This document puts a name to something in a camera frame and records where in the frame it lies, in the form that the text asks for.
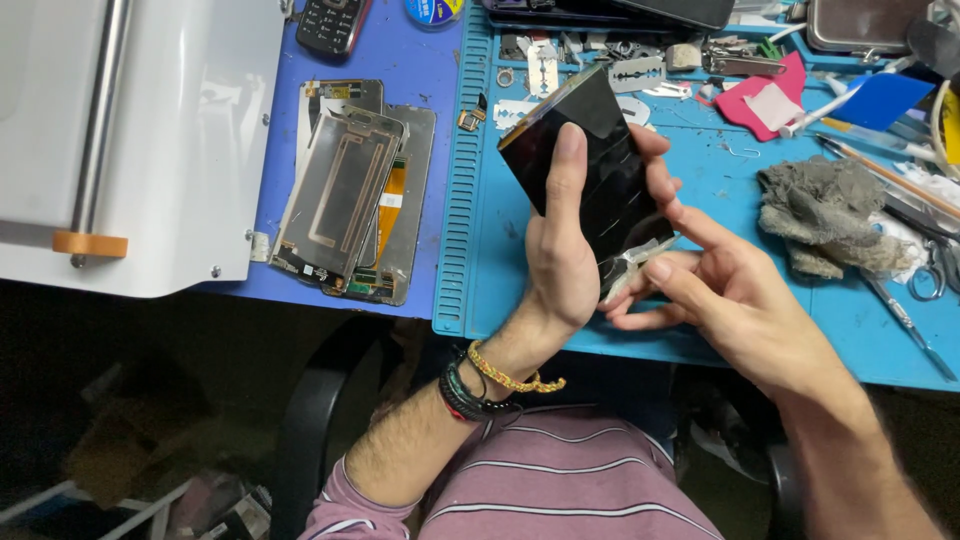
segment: beaded bracelet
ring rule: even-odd
[[[496,381],[497,384],[513,390],[515,392],[537,392],[538,394],[548,394],[550,392],[556,392],[564,386],[566,386],[566,379],[563,377],[557,379],[555,382],[540,382],[540,372],[534,372],[533,380],[530,382],[518,382],[507,377],[500,370],[491,366],[479,353],[477,353],[477,347],[482,344],[483,341],[477,339],[473,343],[470,343],[469,349],[467,349],[467,356],[470,361],[473,362],[473,365],[480,370],[481,373],[489,377],[490,379]]]

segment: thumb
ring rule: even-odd
[[[668,258],[657,257],[647,261],[643,265],[643,273],[660,292],[701,324],[723,316],[725,299],[689,270],[675,265]]]

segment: purple desk surface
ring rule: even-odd
[[[407,302],[392,307],[334,298],[262,262],[251,263],[245,282],[208,283],[203,290],[401,317],[432,317],[457,93],[457,62],[453,51],[460,48],[463,23],[457,22],[439,32],[425,32],[407,15],[403,0],[372,1],[353,53],[342,64],[320,61],[297,45],[294,40],[296,23],[289,23],[284,28],[255,227],[257,231],[268,233],[273,245],[277,224],[283,217],[294,184],[297,89],[300,85],[309,80],[379,79],[383,81],[384,102],[427,107],[437,114],[437,131]],[[303,9],[303,4],[304,0],[297,0],[298,12]]]

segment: pencil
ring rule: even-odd
[[[817,134],[817,138],[819,138],[821,142],[824,143],[824,146],[829,148],[829,150],[832,150],[833,152],[836,152],[841,156],[846,156],[848,158],[853,158],[854,160],[859,161],[860,163],[863,164],[863,166],[874,171],[879,176],[882,176],[883,178],[889,180],[890,182],[896,185],[899,185],[903,189],[906,189],[910,193],[916,195],[917,197],[920,197],[921,199],[928,202],[930,205],[936,207],[937,209],[942,210],[957,219],[960,219],[960,209],[950,204],[949,202],[944,201],[940,197],[937,197],[936,195],[930,193],[929,191],[913,184],[909,180],[905,179],[903,176],[891,171],[890,169],[877,164],[873,160],[868,159],[866,156],[860,154],[856,150],[853,150],[853,148],[851,148],[850,146],[840,141],[834,140],[823,134]]]

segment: black leather bracelet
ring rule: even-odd
[[[463,360],[461,356],[447,364],[439,378],[440,394],[450,414],[460,420],[485,422],[493,417],[520,410],[519,405],[509,398],[502,402],[492,402],[471,394],[460,377],[460,364]]]

